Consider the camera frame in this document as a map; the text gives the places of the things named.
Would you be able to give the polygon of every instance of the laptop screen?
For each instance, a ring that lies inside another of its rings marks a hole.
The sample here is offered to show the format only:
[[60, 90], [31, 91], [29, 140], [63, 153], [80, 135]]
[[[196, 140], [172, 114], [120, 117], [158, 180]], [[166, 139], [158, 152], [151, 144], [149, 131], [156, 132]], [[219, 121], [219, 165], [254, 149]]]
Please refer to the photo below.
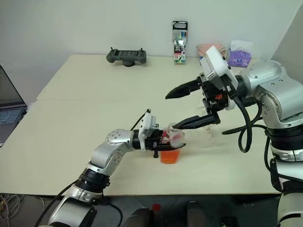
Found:
[[24, 101], [0, 65], [0, 107], [22, 104]]

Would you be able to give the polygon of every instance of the tissue box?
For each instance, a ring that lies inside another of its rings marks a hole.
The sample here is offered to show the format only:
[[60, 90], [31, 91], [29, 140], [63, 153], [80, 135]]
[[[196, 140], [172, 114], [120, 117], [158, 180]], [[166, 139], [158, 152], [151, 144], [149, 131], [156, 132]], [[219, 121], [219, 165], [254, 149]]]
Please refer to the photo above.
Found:
[[251, 54], [244, 51], [230, 51], [228, 64], [235, 67], [248, 67], [251, 60]]

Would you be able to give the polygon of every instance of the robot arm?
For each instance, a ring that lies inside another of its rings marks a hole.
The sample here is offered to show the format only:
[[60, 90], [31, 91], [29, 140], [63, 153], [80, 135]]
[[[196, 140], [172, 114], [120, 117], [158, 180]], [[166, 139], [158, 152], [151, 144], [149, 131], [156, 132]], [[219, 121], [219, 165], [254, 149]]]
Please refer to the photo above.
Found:
[[56, 207], [48, 225], [90, 227], [97, 214], [92, 205], [100, 203], [103, 190], [110, 184], [109, 177], [127, 152], [137, 149], [155, 152], [176, 149], [170, 143], [161, 143], [162, 133], [150, 110], [141, 119], [139, 130], [117, 129], [110, 132], [94, 150], [85, 170]]
[[[282, 192], [279, 226], [303, 226], [303, 85], [291, 79], [277, 61], [257, 62], [241, 75], [234, 76], [215, 47], [206, 52], [201, 65], [204, 74], [175, 88], [166, 98], [182, 97], [202, 88], [208, 115], [187, 118], [174, 128], [195, 129], [220, 123], [217, 112], [232, 109], [233, 96], [241, 100], [241, 106], [259, 103], [267, 134], [264, 159], [274, 188]], [[246, 123], [247, 129], [252, 126]], [[269, 147], [274, 156], [270, 166], [267, 163]]]

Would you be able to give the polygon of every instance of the cable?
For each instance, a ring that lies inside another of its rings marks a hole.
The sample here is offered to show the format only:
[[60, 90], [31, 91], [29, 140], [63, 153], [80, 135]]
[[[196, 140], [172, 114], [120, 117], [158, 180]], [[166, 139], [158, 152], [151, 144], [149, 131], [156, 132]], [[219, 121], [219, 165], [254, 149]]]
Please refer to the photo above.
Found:
[[40, 200], [42, 202], [43, 210], [45, 210], [45, 202], [44, 202], [44, 200], [41, 197], [35, 197], [35, 198], [38, 199], [38, 200]]
[[122, 223], [122, 220], [123, 220], [123, 213], [122, 213], [122, 211], [120, 210], [120, 208], [118, 208], [118, 207], [115, 206], [114, 204], [109, 203], [109, 202], [106, 200], [106, 198], [104, 197], [103, 191], [102, 191], [101, 197], [102, 197], [102, 199], [103, 199], [103, 201], [105, 202], [106, 205], [108, 205], [108, 206], [114, 208], [115, 210], [117, 210], [117, 211], [119, 212], [119, 214], [120, 214], [120, 220], [119, 220], [119, 223], [118, 223], [117, 227], [120, 227], [120, 226], [121, 226], [121, 223]]
[[1, 195], [0, 195], [0, 198], [2, 199], [3, 203], [5, 204], [6, 211], [7, 211], [8, 227], [10, 227], [10, 225], [9, 225], [9, 206], [8, 206], [8, 203], [5, 201], [5, 199]]
[[73, 182], [71, 184], [69, 184], [66, 188], [64, 188], [61, 192], [59, 192], [58, 195], [56, 195], [53, 200], [47, 205], [47, 207], [43, 210], [43, 212], [41, 213], [40, 217], [38, 218], [36, 224], [35, 224], [35, 227], [38, 227], [41, 220], [43, 219], [44, 215], [47, 213], [47, 211], [50, 209], [50, 207], [56, 202], [56, 200], [58, 200], [63, 193], [65, 193], [74, 183], [76, 182]]
[[248, 115], [243, 103], [240, 101], [239, 97], [235, 96], [233, 98], [234, 102], [238, 106], [238, 108], [241, 110], [245, 123], [246, 123], [246, 130], [247, 130], [247, 137], [246, 137], [246, 145], [245, 148], [242, 146], [242, 138], [238, 140], [239, 149], [241, 152], [246, 153], [250, 150], [250, 146], [252, 143], [252, 124], [250, 121], [250, 116]]
[[[254, 117], [254, 119], [252, 119], [251, 121], [251, 124], [253, 125], [254, 123], [256, 123], [257, 121], [259, 120], [262, 120], [263, 118], [261, 117], [261, 114], [262, 114], [262, 104], [259, 100], [256, 100], [256, 104], [258, 106], [258, 112], [257, 112], [257, 115]], [[222, 132], [222, 135], [230, 135], [230, 134], [234, 134], [234, 133], [237, 133], [237, 132], [240, 132], [242, 130], [246, 130], [246, 126], [242, 126], [242, 127], [239, 127], [239, 128], [235, 128], [235, 129], [230, 129], [230, 130], [226, 130], [226, 131], [223, 131]]]
[[[252, 128], [254, 128], [254, 127], [255, 127], [255, 128], [262, 128], [262, 129], [264, 129], [264, 130], [267, 129], [266, 126], [260, 125], [260, 124], [253, 124], [253, 125], [252, 125]], [[242, 131], [240, 132], [239, 137], [238, 137], [238, 146], [239, 146], [239, 148], [242, 147], [242, 138], [243, 138], [244, 132], [245, 132], [245, 130], [242, 130]]]
[[264, 163], [265, 163], [266, 169], [267, 169], [272, 175], [274, 175], [274, 176], [276, 176], [276, 177], [280, 177], [280, 178], [284, 178], [284, 179], [286, 179], [286, 180], [297, 181], [297, 182], [302, 182], [302, 183], [303, 183], [303, 180], [300, 179], [300, 178], [296, 178], [296, 177], [286, 176], [286, 175], [280, 174], [280, 173], [278, 173], [277, 171], [273, 170], [273, 169], [270, 167], [270, 165], [268, 164], [268, 160], [267, 160], [269, 143], [270, 143], [270, 138], [267, 137], [266, 144], [265, 144], [265, 150], [264, 150]]
[[16, 194], [4, 194], [3, 196], [0, 195], [0, 204], [2, 203], [3, 208], [6, 211], [2, 211], [0, 214], [0, 219], [3, 221], [7, 221], [9, 226], [9, 220], [16, 216], [19, 212], [20, 204], [24, 195], [16, 195]]
[[133, 125], [133, 127], [131, 128], [131, 131], [134, 130], [134, 128], [137, 126], [137, 124], [139, 123], [139, 121], [144, 117], [144, 115], [146, 114], [146, 112], [144, 114], [142, 114], [142, 116], [137, 120], [137, 122]]

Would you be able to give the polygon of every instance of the game controller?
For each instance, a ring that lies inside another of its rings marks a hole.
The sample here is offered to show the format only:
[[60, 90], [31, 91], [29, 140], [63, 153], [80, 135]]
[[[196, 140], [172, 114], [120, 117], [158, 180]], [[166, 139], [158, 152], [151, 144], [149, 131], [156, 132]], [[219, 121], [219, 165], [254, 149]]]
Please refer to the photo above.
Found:
[[131, 67], [135, 65], [134, 61], [139, 61], [142, 64], [146, 63], [146, 51], [142, 48], [138, 51], [120, 51], [111, 47], [106, 59], [109, 63], [114, 63], [117, 60], [122, 61], [124, 66]]

